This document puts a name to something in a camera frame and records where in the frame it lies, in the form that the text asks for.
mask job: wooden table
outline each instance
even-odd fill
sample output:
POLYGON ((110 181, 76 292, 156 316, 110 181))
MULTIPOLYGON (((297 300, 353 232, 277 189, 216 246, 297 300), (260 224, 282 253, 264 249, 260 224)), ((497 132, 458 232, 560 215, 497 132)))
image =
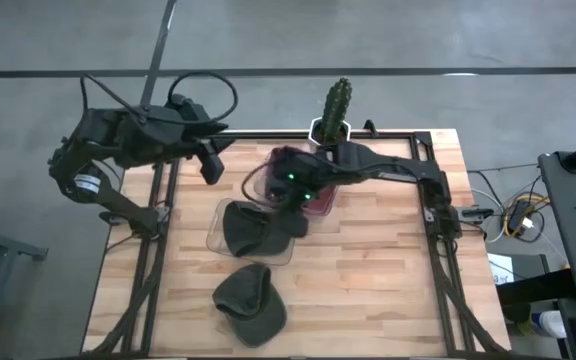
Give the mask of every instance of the wooden table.
MULTIPOLYGON (((456 131, 431 133, 436 159, 448 176, 453 205, 472 205, 456 131)), ((379 153, 410 157, 408 141, 360 142, 379 153)), ((284 144, 305 146, 294 141, 237 141, 221 154, 226 171, 214 186, 204 184, 198 161, 182 162, 150 355, 445 355, 417 188, 387 181, 341 187, 331 214, 313 226, 310 235, 297 240, 290 263, 271 267, 272 282, 288 312, 279 335, 260 348, 249 349, 230 331, 211 295, 247 262, 208 250, 208 229, 219 201, 243 199, 239 186, 244 176, 273 147, 284 144)), ((150 167, 131 169, 122 192, 146 205, 151 182, 150 167)), ((127 235, 127 227, 114 228, 109 243, 127 235)), ((467 303, 494 339, 509 349, 481 234, 464 231, 458 241, 467 303)), ((138 247, 138 240, 129 241, 106 256, 84 350, 94 348, 127 307, 138 247)), ((456 312, 451 312, 461 344, 456 312)), ((135 336, 141 338, 139 326, 135 336)))

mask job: concrete floor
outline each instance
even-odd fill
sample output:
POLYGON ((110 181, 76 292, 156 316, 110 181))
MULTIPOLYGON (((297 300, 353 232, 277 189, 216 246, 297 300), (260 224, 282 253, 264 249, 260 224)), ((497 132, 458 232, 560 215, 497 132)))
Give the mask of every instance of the concrete floor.
MULTIPOLYGON (((164 0, 0 1, 0 70, 145 69, 164 0)), ((162 68, 576 66, 576 2, 569 0, 190 0, 177 6, 162 68)), ((144 81, 101 79, 129 102, 144 81)), ((303 128, 335 78, 235 79, 234 129, 303 128)), ((457 128, 471 169, 535 162, 576 147, 576 76, 357 77, 349 121, 381 128, 457 128)), ((163 103, 159 80, 153 103, 163 103)), ((180 88, 215 114, 229 93, 211 80, 180 88)), ((92 106, 115 106, 96 89, 92 106)), ((74 79, 0 79, 0 232, 50 247, 16 265, 0 315, 0 358, 76 354, 108 228, 97 206, 63 197, 46 160, 78 122, 74 79)), ((537 170, 490 173, 505 199, 537 170)), ((473 187, 487 190, 481 179, 473 187)), ((537 189, 544 191, 543 185, 537 189)), ((481 204, 489 204, 476 196, 481 204)), ((560 249, 552 213, 546 235, 560 249)), ((545 253, 544 240, 502 239, 499 253, 545 253)), ((522 353, 543 342, 514 339, 522 353)))

